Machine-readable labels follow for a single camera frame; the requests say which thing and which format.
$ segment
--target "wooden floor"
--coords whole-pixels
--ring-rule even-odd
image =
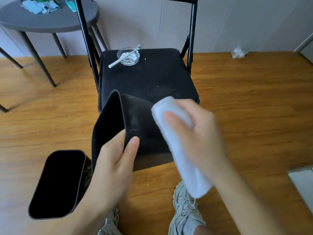
[[[97,90],[86,56],[43,58],[52,88],[32,58],[20,70],[0,59],[0,234],[42,234],[52,221],[33,221],[28,205],[47,156],[59,149],[91,155]],[[229,157],[290,234],[309,235],[313,216],[286,171],[313,164],[313,64],[296,53],[195,54],[192,79],[201,105],[220,122]],[[174,163],[134,172],[120,203],[125,235],[167,234]],[[198,201],[207,226],[239,234],[215,189]]]

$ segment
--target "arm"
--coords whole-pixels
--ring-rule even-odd
[[[126,194],[132,181],[139,138],[133,137],[125,150],[125,130],[102,146],[90,185],[68,216],[55,220],[51,234],[97,234],[108,213]]]
[[[192,100],[177,100],[177,103],[190,114],[194,128],[188,128],[170,111],[166,112],[166,120],[179,136],[189,160],[215,185],[241,235],[286,235],[275,215],[226,157],[214,114]]]

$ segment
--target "glass ashtray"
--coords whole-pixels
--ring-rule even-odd
[[[130,48],[130,47],[126,47],[126,48],[122,48],[117,52],[117,58],[119,59],[120,57],[122,57],[123,55],[128,54],[129,52],[134,51],[135,48]],[[139,57],[140,54],[138,52],[138,50],[136,50],[135,52],[133,52],[131,55],[129,55],[126,59],[121,61],[121,64],[125,65],[125,66],[132,66],[135,65],[136,63],[138,63],[139,61]]]

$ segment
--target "person's left hand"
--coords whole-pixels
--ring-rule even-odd
[[[139,138],[133,137],[125,150],[125,130],[102,146],[96,168],[80,204],[97,216],[106,216],[131,185]]]

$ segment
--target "sneaker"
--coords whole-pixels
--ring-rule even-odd
[[[173,205],[175,215],[170,223],[168,235],[193,235],[197,226],[205,226],[205,222],[197,209],[197,201],[190,196],[185,183],[182,181],[179,182],[174,191]]]
[[[117,227],[118,219],[118,208],[115,206],[104,220],[103,227],[99,230],[98,235],[123,235]]]

